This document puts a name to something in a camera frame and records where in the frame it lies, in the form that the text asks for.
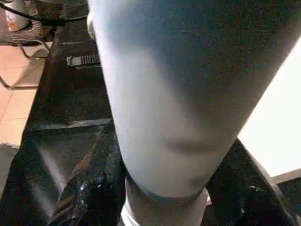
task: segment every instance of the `metal chair leg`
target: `metal chair leg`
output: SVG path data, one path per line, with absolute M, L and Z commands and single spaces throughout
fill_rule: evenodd
M 0 76 L 0 83 L 2 84 L 2 86 L 8 90 L 25 90 L 25 89 L 37 89 L 38 86 L 10 86 L 8 85 Z
M 29 56 L 29 55 L 27 55 L 27 53 L 25 52 L 25 49 L 23 48 L 23 46 L 21 44 L 17 44 L 17 46 L 21 49 L 23 55 L 29 60 L 45 60 L 45 59 L 47 59 L 47 56 L 40 56 L 40 57 Z
M 31 40 L 31 41 L 35 41 L 35 42 L 38 42 L 42 45 L 42 47 L 49 53 L 49 46 L 46 44 L 45 41 L 43 40 Z M 33 57 L 33 56 L 29 56 L 26 52 L 25 52 L 25 49 L 23 48 L 23 46 L 19 43 L 16 43 L 16 45 L 21 49 L 23 55 L 28 59 L 28 60 L 45 60 L 47 59 L 47 56 L 39 56 L 39 57 Z M 8 90 L 25 90 L 25 89 L 37 89 L 38 86 L 15 86 L 15 85 L 8 85 L 0 76 L 0 83 L 1 85 L 8 89 Z

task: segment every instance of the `beige floor tile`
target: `beige floor tile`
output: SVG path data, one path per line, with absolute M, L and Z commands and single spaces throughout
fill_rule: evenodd
M 47 42 L 46 44 L 49 46 L 49 48 L 52 46 L 52 42 Z M 39 45 L 39 46 L 25 46 L 24 49 L 25 49 L 25 52 L 30 56 L 33 55 L 35 52 L 37 52 L 39 49 L 44 50 L 44 48 L 41 45 Z
M 22 78 L 16 85 L 18 86 L 38 86 L 44 70 L 45 60 L 28 61 L 23 69 Z
M 0 85 L 0 121 L 12 94 L 13 91 L 6 90 L 3 86 Z
M 15 84 L 23 73 L 23 67 L 5 68 L 0 70 L 0 76 L 8 85 Z
M 2 121 L 27 118 L 36 90 L 14 91 L 2 116 Z
M 0 143 L 20 145 L 26 120 L 25 118 L 0 121 Z
M 0 59 L 3 68 L 23 67 L 27 61 L 20 48 L 13 46 L 1 46 Z

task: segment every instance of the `black plastic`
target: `black plastic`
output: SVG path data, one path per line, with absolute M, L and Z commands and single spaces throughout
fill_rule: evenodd
M 125 168 L 109 122 L 72 172 L 48 225 L 117 225 L 124 201 Z
M 238 139 L 206 188 L 221 225 L 298 225 L 279 187 Z

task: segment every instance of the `floor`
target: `floor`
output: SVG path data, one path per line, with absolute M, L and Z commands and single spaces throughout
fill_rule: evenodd
M 40 48 L 25 47 L 25 50 L 32 54 Z M 278 182 L 301 177 L 300 59 L 301 39 L 238 136 L 272 177 L 281 176 Z M 21 74 L 24 77 L 21 84 L 37 85 L 43 66 L 43 60 L 29 63 L 18 47 L 0 46 L 0 76 L 10 85 Z M 0 144 L 20 145 L 35 92 L 8 91 L 0 86 Z
M 41 46 L 25 47 L 28 55 Z M 40 55 L 47 55 L 43 49 Z M 38 85 L 45 60 L 28 61 L 19 47 L 0 46 L 0 76 L 8 85 Z M 0 143 L 20 145 L 36 90 L 6 90 L 0 85 Z

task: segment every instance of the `black cable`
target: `black cable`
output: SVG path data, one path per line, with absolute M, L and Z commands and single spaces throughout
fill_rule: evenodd
M 14 0 L 1 0 L 4 3 L 12 3 Z
M 60 18 L 60 19 L 44 19 L 44 18 L 39 18 L 36 16 L 31 16 L 22 12 L 19 12 L 17 10 L 14 10 L 13 8 L 7 7 L 6 5 L 4 5 L 3 3 L 0 2 L 0 8 L 7 10 L 9 12 L 12 12 L 14 14 L 17 14 L 19 16 L 23 16 L 25 18 L 28 18 L 30 20 L 37 20 L 42 22 L 43 25 L 54 25 L 54 26 L 64 26 L 65 23 L 68 22 L 75 22 L 75 21 L 80 21 L 80 20 L 85 20 L 87 18 L 87 15 L 85 16 L 79 16 L 79 17 L 73 17 L 73 18 Z

